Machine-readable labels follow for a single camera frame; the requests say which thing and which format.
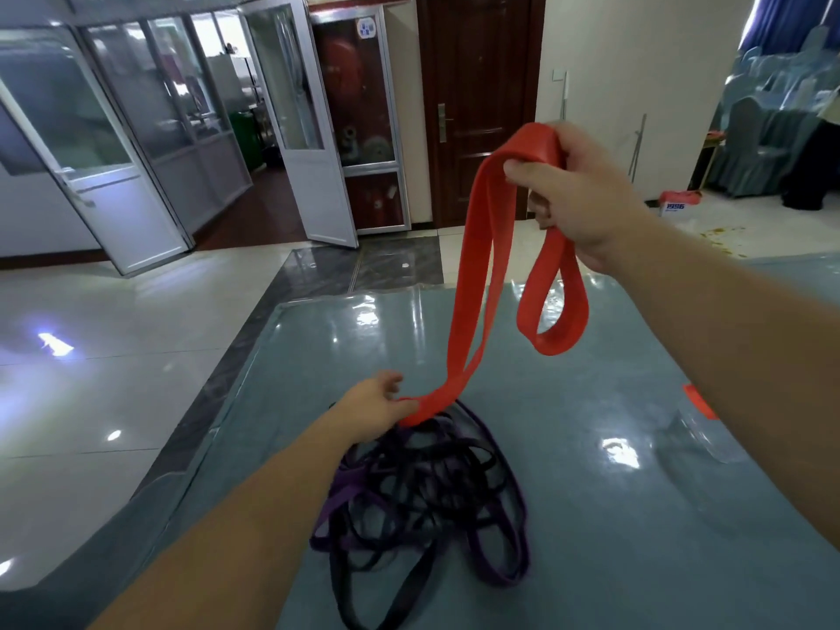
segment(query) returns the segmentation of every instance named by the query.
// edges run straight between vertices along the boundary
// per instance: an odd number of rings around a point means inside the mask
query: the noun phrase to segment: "green trash bin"
[[[230,125],[234,129],[234,136],[236,136],[236,143],[239,144],[239,149],[242,150],[242,156],[245,158],[245,165],[248,171],[252,172],[256,168],[263,165],[263,157],[260,152],[259,136],[257,134],[257,126],[254,123],[254,116],[249,111],[231,112]]]

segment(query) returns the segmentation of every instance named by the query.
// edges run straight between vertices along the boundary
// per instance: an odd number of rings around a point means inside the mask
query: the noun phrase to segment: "forearm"
[[[738,441],[840,548],[840,312],[660,221],[626,235],[611,270]]]
[[[322,416],[234,489],[91,628],[274,628],[352,444],[334,418]]]

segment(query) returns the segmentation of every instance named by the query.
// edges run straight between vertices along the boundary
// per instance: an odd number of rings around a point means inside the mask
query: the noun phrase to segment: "person's left arm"
[[[287,448],[164,551],[91,630],[274,628],[342,455],[417,410],[382,371],[348,391]]]

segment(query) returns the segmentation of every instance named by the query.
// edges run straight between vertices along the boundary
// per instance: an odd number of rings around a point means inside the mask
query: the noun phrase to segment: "black marble floor strip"
[[[334,247],[292,251],[137,490],[166,473],[187,469],[275,307],[315,296],[443,282],[437,237],[366,239],[362,251]]]

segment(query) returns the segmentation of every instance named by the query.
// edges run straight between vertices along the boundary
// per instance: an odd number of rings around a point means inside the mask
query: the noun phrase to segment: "brown wooden door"
[[[534,53],[532,0],[418,0],[438,228],[464,224],[479,165],[533,119],[536,80],[529,76],[539,70],[541,2]],[[523,199],[519,210],[524,217]]]

